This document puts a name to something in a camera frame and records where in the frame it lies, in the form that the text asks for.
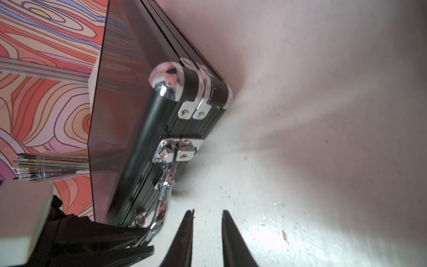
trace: chrome latch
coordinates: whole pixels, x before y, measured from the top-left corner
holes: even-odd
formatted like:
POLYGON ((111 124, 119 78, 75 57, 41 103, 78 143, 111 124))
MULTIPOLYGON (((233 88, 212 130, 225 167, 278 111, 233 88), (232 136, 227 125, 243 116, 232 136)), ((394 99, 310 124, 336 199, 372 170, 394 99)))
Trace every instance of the chrome latch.
POLYGON ((178 149, 176 161, 189 161, 196 155, 202 144, 203 139, 197 138, 163 138, 157 145, 151 162, 172 162, 175 147, 178 149))

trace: psychedelic patterned surface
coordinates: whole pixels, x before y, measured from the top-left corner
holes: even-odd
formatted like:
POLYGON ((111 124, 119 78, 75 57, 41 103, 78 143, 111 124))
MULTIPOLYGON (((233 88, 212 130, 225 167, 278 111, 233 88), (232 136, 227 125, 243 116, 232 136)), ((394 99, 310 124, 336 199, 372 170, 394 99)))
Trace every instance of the psychedelic patterned surface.
POLYGON ((0 0, 0 56, 90 73, 108 0, 0 0))
MULTIPOLYGON (((0 73, 0 179, 16 177, 16 153, 86 147, 90 121, 86 85, 0 73)), ((64 212, 93 218, 89 175, 55 188, 64 212)))

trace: white floor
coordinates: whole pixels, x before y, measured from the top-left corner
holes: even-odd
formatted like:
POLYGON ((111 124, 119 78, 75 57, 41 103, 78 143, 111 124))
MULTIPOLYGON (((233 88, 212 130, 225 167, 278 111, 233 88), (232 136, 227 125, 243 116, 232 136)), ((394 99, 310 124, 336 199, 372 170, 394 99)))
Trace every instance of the white floor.
POLYGON ((427 266, 421 2, 159 2, 236 97, 136 266, 193 208, 195 267, 222 266, 223 209, 260 267, 427 266))

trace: rivet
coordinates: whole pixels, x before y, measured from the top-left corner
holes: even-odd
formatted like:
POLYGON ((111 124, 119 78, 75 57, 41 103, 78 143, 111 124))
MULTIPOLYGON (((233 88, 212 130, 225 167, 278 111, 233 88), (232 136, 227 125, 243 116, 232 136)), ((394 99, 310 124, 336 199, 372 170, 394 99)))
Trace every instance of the rivet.
POLYGON ((205 117, 205 113, 202 111, 202 112, 199 112, 198 114, 197 114, 197 118, 198 119, 203 119, 205 117))
POLYGON ((190 113, 188 112, 188 110, 186 110, 186 109, 184 109, 183 111, 181 111, 181 113, 179 113, 179 115, 182 117, 182 118, 186 118, 186 117, 188 117, 188 115, 189 115, 190 113))
POLYGON ((182 59, 182 61, 183 61, 185 64, 187 64, 187 65, 192 65, 192 64, 191 64, 191 61, 190 61, 190 60, 188 60, 188 59, 182 59))

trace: dust particle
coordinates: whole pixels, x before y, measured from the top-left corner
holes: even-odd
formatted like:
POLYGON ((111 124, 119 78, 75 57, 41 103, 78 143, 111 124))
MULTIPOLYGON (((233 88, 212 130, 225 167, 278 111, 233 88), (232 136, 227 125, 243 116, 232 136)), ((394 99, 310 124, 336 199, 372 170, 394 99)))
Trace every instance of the dust particle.
POLYGON ((288 243, 289 245, 288 236, 286 235, 285 230, 282 230, 282 236, 283 236, 283 239, 286 241, 286 243, 288 243))

